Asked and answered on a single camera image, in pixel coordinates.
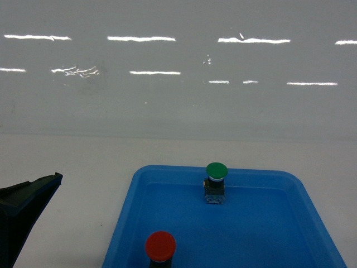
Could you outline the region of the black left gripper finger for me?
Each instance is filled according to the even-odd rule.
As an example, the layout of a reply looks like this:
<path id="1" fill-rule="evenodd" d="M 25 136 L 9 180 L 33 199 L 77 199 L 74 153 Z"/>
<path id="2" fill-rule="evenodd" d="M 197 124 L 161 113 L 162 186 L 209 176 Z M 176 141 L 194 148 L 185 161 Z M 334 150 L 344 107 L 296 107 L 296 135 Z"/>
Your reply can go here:
<path id="1" fill-rule="evenodd" d="M 1 189 L 1 267 L 13 267 L 63 175 L 44 176 Z"/>

